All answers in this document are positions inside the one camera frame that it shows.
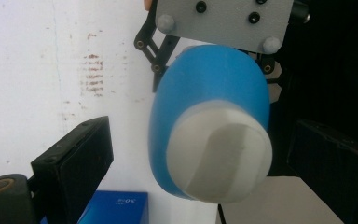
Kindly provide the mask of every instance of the screw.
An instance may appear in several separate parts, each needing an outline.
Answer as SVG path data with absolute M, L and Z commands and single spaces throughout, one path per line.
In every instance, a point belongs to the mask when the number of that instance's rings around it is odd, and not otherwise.
M 138 42 L 136 42 L 136 46 L 138 46 L 138 48 L 143 48 L 144 47 L 144 42 L 143 41 L 141 41 L 141 40 L 139 40 Z
M 257 12 L 252 12 L 252 13 L 249 15 L 248 20 L 249 20 L 249 22 L 250 22 L 251 24 L 258 23 L 258 21 L 260 21 L 260 14 L 258 14 Z
M 264 67 L 264 71 L 266 72 L 266 73 L 268 73 L 268 72 L 270 72 L 271 71 L 271 66 L 269 66 L 269 65 L 266 65 L 265 67 Z
M 153 72 L 159 72 L 160 69 L 161 69 L 161 67 L 159 65 L 157 65 L 157 64 L 152 66 Z
M 204 13 L 206 11 L 206 3 L 204 1 L 199 1 L 196 4 L 196 10 L 198 13 Z

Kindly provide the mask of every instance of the bolt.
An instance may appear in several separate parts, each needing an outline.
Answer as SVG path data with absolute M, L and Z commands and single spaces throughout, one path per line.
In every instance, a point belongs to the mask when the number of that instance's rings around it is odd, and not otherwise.
M 144 42 L 143 41 L 141 41 L 141 40 L 139 40 L 138 42 L 136 42 L 136 46 L 138 46 L 138 48 L 143 48 L 144 47 Z
M 266 54 L 276 53 L 281 48 L 281 40 L 277 37 L 271 36 L 263 43 L 263 50 Z
M 196 4 L 196 10 L 198 13 L 204 13 L 206 11 L 206 3 L 204 1 L 199 1 Z
M 158 17 L 157 27 L 162 33 L 169 33 L 175 27 L 175 20 L 170 15 L 161 15 Z
M 270 72 L 271 69 L 272 69 L 272 68 L 271 68 L 270 65 L 266 65 L 266 66 L 264 67 L 264 71 L 265 71 L 266 73 Z
M 260 14 L 257 12 L 252 12 L 248 17 L 248 20 L 251 24 L 258 23 L 258 21 L 260 21 Z
M 157 65 L 157 64 L 152 66 L 153 72 L 159 72 L 160 69 L 161 69 L 161 67 L 159 65 Z

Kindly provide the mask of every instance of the blue and white object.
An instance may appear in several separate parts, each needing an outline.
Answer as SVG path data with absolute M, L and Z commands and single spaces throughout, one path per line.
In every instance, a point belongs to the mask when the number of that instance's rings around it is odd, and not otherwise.
M 170 194 L 246 197 L 268 174 L 269 91 L 255 61 L 223 46 L 183 52 L 160 81 L 149 130 L 153 174 Z

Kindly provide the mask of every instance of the white surface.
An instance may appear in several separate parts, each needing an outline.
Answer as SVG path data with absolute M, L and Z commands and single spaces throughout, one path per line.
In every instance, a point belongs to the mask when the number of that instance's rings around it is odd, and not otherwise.
M 272 148 L 264 128 L 238 106 L 208 101 L 176 121 L 167 149 L 172 180 L 210 203 L 241 201 L 269 172 Z
M 173 197 L 151 174 L 153 75 L 132 44 L 145 18 L 138 0 L 0 0 L 0 175 L 30 177 L 43 151 L 108 115 L 115 161 L 100 189 L 149 192 L 153 224 L 214 223 L 214 204 Z
M 223 204 L 228 224 L 342 224 L 297 177 L 267 177 L 240 203 Z

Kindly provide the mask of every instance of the blue object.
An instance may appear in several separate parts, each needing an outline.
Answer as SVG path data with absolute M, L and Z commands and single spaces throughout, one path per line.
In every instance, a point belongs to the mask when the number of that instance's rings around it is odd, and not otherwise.
M 166 150 L 172 127 L 193 105 L 231 102 L 265 129 L 269 123 L 269 90 L 258 65 L 238 50 L 206 45 L 183 52 L 160 81 L 149 126 L 149 160 L 154 177 L 167 192 L 191 199 L 172 181 Z
M 147 193 L 97 190 L 78 223 L 148 224 Z

